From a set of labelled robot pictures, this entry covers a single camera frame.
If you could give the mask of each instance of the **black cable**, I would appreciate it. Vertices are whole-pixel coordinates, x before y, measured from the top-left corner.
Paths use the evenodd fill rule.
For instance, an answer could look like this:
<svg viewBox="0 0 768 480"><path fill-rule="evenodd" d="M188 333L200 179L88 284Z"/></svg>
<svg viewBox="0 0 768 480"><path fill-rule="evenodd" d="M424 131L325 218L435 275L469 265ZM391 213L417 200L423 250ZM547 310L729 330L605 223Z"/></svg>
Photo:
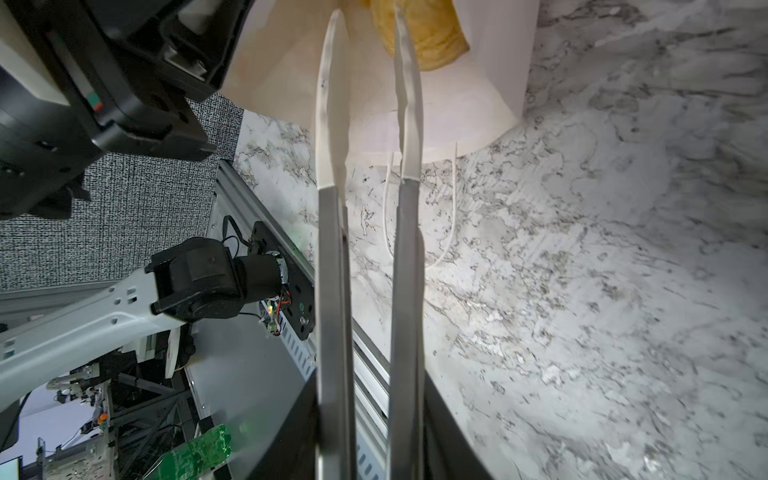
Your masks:
<svg viewBox="0 0 768 480"><path fill-rule="evenodd" d="M237 238L237 237L235 237L234 235L229 235L229 236L228 236L227 238L225 238L224 240L221 240L221 243L224 243L224 242L226 242L226 241L227 241L227 240L229 240L230 238ZM237 254L238 254L238 253L240 253L240 242L237 242L237 250L235 251L235 254L234 254L232 257L237 257Z"/></svg>
<svg viewBox="0 0 768 480"><path fill-rule="evenodd" d="M224 238L227 236L227 222L229 222L230 225L232 225L232 228L235 229L237 239L246 247L251 248L252 245L243 239L243 234L240 232L240 228L237 226L237 223L235 223L235 219L232 218L232 215L224 216L224 219L221 222L221 237Z"/></svg>
<svg viewBox="0 0 768 480"><path fill-rule="evenodd" d="M11 428L8 429L8 433L5 434L5 438L3 438L2 443L0 443L0 449L5 447L5 443L8 441L8 439L11 438L11 434L13 433L13 429L16 427L16 424L18 423L18 417L22 414L22 410L24 409L24 405L27 404L27 399L29 398L29 394L30 393L28 393L24 397L24 399L22 400L22 404L18 407L18 412L16 412L16 417L13 419L13 422L11 423Z"/></svg>

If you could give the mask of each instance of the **wire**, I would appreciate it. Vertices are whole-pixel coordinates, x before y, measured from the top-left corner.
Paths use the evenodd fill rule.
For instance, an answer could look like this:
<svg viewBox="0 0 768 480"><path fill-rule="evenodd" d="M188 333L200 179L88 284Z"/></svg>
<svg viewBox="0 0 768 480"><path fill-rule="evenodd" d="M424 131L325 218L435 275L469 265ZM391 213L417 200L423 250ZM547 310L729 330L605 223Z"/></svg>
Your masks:
<svg viewBox="0 0 768 480"><path fill-rule="evenodd" d="M275 315L275 318L277 318L277 326L280 327L280 330L274 333L274 336L280 336L280 334L283 332L283 326L280 325L280 307L283 305L283 292L280 292L280 298L277 300L277 315Z"/></svg>
<svg viewBox="0 0 768 480"><path fill-rule="evenodd" d="M227 238L225 238L224 240L221 240L221 243L224 243L224 242L226 242L226 241L227 241L227 240L229 240L230 238L237 238L237 237L236 237L236 236L234 236L234 235L229 235L229 236L228 236ZM233 257L237 257L237 254L238 254L238 253L240 253L240 242L237 242L237 250L235 250L235 254L233 255Z"/></svg>
<svg viewBox="0 0 768 480"><path fill-rule="evenodd" d="M237 226L237 223L235 223L235 219L232 218L232 215L225 215L224 219L221 222L221 236L222 238L227 236L227 222L232 225L232 228L235 229L235 234L237 235L237 239L246 247L251 248L253 244L246 242L243 239L243 234L240 232L240 228Z"/></svg>
<svg viewBox="0 0 768 480"><path fill-rule="evenodd" d="M448 253L449 250L451 250L451 245L453 244L453 236L456 232L456 156L458 155L458 143L455 144L455 149L453 151L453 158L451 159L451 175L453 179L453 198L452 198L452 215L451 215L451 233L448 235L448 243L445 245L445 249L443 249L442 253L440 254L440 257L438 257L437 260L432 265L427 265L425 267L425 270L429 270L435 266L437 266L440 262L445 259L445 255ZM389 258L392 260L395 259L395 254L392 252L392 249L389 245L389 234L387 233L387 226L386 226L386 205L387 205L387 198L389 196L389 175L392 173L392 161L395 157L394 153L389 154L389 160L387 161L386 165L386 176L384 178L384 198L382 199L382 222L384 223L383 233L384 233L384 244L386 245L386 251L389 253Z"/></svg>
<svg viewBox="0 0 768 480"><path fill-rule="evenodd" d="M5 443L8 441L8 439L11 438L13 429L16 427L16 423L18 423L18 417L22 414L22 410L24 409L24 405L27 404L27 399L29 398L30 393L24 396L24 399L22 400L21 405L18 407L18 412L16 412L16 417L13 418L13 422L11 422L10 428L8 428L8 433L5 434L5 437L3 438L2 443L0 443L0 449L3 449L5 447Z"/></svg>
<svg viewBox="0 0 768 480"><path fill-rule="evenodd" d="M79 434L79 433L80 433L80 429L78 429L78 430L77 430L77 431L74 433L74 435L72 436L72 438L70 438L69 440L67 440L66 442L64 442L64 443L62 443L62 444L61 444L61 449L62 449L62 450L64 450L64 448L65 448L65 447L66 447L66 446L69 444L69 442L71 442L72 440L74 440L74 437L78 436L78 434Z"/></svg>

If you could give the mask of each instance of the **gray fabric wall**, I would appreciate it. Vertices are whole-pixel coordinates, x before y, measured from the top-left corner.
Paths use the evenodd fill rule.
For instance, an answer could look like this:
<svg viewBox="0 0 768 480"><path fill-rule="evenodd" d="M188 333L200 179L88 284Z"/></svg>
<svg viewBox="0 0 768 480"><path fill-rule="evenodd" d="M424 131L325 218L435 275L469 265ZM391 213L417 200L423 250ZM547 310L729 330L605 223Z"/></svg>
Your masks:
<svg viewBox="0 0 768 480"><path fill-rule="evenodd" d="M192 103L218 146L202 162L106 154L86 170L92 202L67 221L0 221L0 291L117 280L153 253L204 235L219 159L232 161L243 110L219 94Z"/></svg>

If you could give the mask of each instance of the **black panel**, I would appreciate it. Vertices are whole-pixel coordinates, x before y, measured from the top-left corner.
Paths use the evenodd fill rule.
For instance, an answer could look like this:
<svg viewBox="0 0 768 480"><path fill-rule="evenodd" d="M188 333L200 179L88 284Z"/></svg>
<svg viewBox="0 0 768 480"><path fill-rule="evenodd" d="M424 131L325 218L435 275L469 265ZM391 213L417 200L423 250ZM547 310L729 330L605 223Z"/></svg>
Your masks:
<svg viewBox="0 0 768 480"><path fill-rule="evenodd" d="M251 241L257 244L258 248L263 250L263 252L278 251L285 259L288 266L288 285L292 302L288 308L282 311L285 313L288 322L299 339L306 340L315 329L315 288L313 286L313 279L307 278L304 275L296 261L290 256L288 250L280 245L264 222L256 222L253 225Z"/></svg>

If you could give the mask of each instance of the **red wire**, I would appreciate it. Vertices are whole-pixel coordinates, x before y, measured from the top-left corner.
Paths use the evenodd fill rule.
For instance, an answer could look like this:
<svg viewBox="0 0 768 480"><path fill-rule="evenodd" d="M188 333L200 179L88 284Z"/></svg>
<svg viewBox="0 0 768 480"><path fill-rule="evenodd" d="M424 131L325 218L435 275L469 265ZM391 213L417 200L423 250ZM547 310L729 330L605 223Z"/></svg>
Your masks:
<svg viewBox="0 0 768 480"><path fill-rule="evenodd" d="M275 318L277 318L277 328L280 328L280 306L283 305L283 293L280 293L280 298L277 299L277 315L275 315ZM273 335L279 336L283 332L283 329L277 330Z"/></svg>

